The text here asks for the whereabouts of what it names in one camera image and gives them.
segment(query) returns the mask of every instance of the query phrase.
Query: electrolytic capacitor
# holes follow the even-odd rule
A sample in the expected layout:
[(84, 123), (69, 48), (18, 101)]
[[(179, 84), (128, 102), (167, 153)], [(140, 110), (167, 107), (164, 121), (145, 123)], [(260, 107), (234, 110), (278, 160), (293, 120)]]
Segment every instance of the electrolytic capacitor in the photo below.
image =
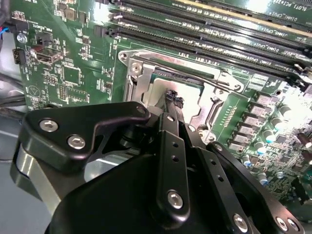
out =
[(292, 116), (292, 110), (289, 106), (284, 105), (279, 108), (280, 113), (284, 118), (290, 118)]
[(265, 138), (265, 141), (267, 143), (272, 143), (276, 140), (276, 137), (274, 135), (274, 132), (270, 129), (264, 130), (263, 131), (263, 136)]
[(304, 147), (309, 148), (312, 146), (312, 142), (304, 133), (298, 133), (297, 138)]
[(276, 177), (277, 177), (278, 179), (282, 179), (282, 178), (284, 178), (284, 173), (283, 173), (283, 172), (277, 172), (277, 173), (276, 173)]
[(285, 123), (279, 117), (272, 118), (271, 124), (276, 130), (282, 130), (285, 127)]
[(304, 150), (302, 151), (301, 155), (303, 156), (304, 160), (309, 164), (312, 165), (312, 153)]
[(244, 156), (242, 157), (242, 160), (243, 160), (244, 166), (246, 166), (246, 167), (251, 167), (252, 163), (250, 162), (250, 159), (249, 159), (249, 156), (248, 156), (248, 155), (244, 155)]
[(262, 155), (265, 154), (267, 151), (267, 148), (265, 147), (264, 143), (262, 141), (258, 141), (254, 144), (255, 149), (257, 150), (257, 153)]
[(257, 177), (258, 177), (260, 184), (267, 185), (269, 183), (267, 179), (267, 175), (264, 172), (259, 173)]

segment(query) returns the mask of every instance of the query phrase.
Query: black mounting arm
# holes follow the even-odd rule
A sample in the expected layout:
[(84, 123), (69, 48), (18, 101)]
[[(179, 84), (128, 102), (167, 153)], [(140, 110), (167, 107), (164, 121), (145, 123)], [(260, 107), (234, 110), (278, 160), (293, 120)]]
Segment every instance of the black mounting arm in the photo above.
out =
[[(151, 113), (127, 102), (27, 114), (11, 176), (53, 214), (46, 233), (303, 234), (222, 145), (201, 141), (182, 106), (169, 91)], [(132, 158), (85, 182), (88, 162), (118, 154)]]

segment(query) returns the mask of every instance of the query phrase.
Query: motherboard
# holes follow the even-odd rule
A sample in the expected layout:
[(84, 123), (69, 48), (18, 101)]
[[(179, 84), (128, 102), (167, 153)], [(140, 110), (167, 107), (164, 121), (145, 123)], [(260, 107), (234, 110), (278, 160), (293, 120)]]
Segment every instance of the motherboard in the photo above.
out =
[(311, 205), (311, 0), (14, 0), (11, 10), (30, 111), (157, 106), (175, 90), (205, 143), (222, 143), (284, 204)]

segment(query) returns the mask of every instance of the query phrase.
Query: mounting screw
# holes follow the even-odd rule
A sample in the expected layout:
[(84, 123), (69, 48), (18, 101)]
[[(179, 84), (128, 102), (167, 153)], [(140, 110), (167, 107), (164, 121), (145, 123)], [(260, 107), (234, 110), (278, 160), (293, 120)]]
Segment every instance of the mounting screw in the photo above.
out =
[(283, 231), (288, 231), (288, 227), (286, 225), (286, 223), (284, 222), (283, 219), (281, 219), (280, 217), (276, 217), (276, 221), (277, 224), (279, 225), (279, 227), (283, 230)]
[(219, 146), (219, 145), (217, 145), (217, 144), (214, 145), (214, 146), (216, 147), (217, 150), (222, 151), (222, 147), (221, 147), (221, 146)]
[(187, 127), (191, 130), (191, 132), (195, 132), (196, 131), (195, 127), (193, 127), (192, 125), (189, 125)]
[(137, 62), (132, 63), (131, 71), (135, 74), (139, 74), (142, 71), (142, 65)]
[(299, 228), (295, 222), (293, 222), (290, 218), (288, 218), (287, 221), (297, 232), (299, 231)]
[(71, 136), (68, 138), (67, 143), (75, 150), (81, 150), (86, 145), (86, 142), (80, 136)]
[(23, 44), (26, 44), (26, 43), (28, 42), (27, 36), (26, 36), (24, 33), (19, 33), (19, 34), (16, 36), (16, 39), (17, 39), (20, 43), (23, 43)]
[(246, 221), (239, 214), (235, 214), (233, 216), (233, 220), (235, 225), (242, 231), (242, 233), (246, 233), (248, 231)]
[(173, 122), (175, 119), (172, 116), (167, 116), (167, 119)]
[(42, 130), (50, 133), (56, 131), (59, 128), (59, 125), (55, 121), (50, 119), (42, 120), (39, 123), (39, 126)]
[(181, 209), (183, 206), (183, 200), (181, 196), (176, 192), (168, 193), (168, 202), (176, 209)]

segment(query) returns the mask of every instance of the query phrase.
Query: blue wire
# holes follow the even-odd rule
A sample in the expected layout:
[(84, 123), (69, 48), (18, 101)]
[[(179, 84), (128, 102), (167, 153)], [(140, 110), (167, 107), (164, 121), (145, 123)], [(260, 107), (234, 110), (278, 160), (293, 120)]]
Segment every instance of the blue wire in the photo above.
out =
[(2, 31), (0, 32), (0, 35), (3, 34), (6, 31), (9, 31), (9, 29), (8, 28), (3, 28)]

